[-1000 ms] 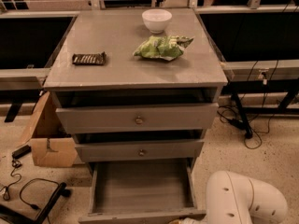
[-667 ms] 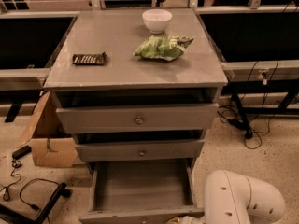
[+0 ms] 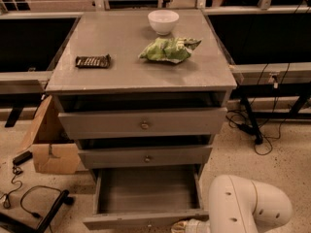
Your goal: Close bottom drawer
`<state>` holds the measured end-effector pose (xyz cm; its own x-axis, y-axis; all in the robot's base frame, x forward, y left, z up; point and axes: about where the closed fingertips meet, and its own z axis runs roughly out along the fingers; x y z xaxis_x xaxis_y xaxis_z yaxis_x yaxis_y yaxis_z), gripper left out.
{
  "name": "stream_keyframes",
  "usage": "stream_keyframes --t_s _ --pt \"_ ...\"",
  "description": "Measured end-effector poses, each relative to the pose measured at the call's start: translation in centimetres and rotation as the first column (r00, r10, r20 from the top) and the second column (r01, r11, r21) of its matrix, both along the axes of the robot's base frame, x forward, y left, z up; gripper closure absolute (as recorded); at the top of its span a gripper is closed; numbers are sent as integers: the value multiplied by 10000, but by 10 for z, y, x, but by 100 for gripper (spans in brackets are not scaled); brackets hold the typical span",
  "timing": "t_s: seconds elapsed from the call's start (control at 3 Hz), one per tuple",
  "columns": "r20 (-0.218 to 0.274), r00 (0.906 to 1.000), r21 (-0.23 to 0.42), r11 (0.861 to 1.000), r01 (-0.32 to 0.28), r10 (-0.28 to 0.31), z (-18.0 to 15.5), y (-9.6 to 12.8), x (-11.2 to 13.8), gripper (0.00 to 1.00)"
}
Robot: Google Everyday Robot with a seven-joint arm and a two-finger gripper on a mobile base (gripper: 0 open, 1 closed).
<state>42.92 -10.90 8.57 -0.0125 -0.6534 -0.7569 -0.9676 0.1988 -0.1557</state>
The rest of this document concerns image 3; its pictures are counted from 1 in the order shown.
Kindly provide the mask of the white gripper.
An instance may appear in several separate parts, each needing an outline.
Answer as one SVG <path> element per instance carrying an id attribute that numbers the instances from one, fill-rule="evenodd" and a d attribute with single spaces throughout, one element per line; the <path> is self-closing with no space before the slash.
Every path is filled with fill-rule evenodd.
<path id="1" fill-rule="evenodd" d="M 172 225 L 171 233 L 210 233 L 210 221 L 194 218 L 189 221 L 178 221 Z"/>

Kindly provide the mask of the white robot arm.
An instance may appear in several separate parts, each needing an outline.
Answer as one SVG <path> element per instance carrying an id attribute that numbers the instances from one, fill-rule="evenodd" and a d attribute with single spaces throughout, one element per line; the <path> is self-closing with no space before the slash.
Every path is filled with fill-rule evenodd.
<path id="1" fill-rule="evenodd" d="M 290 222 L 293 205 L 280 188 L 233 175 L 209 187 L 209 218 L 176 222 L 171 233 L 265 233 Z"/>

